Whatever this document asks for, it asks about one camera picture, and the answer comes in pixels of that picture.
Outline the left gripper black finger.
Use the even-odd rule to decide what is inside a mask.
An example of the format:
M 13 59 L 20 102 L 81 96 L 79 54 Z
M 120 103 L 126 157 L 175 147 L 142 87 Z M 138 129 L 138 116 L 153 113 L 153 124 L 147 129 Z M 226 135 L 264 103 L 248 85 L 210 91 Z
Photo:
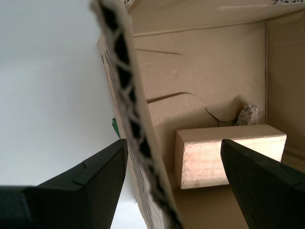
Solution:
M 1 228 L 110 228 L 127 158 L 127 142 L 120 139 L 38 186 L 2 186 Z
M 230 139 L 222 140 L 226 177 L 251 229 L 305 227 L 305 174 Z

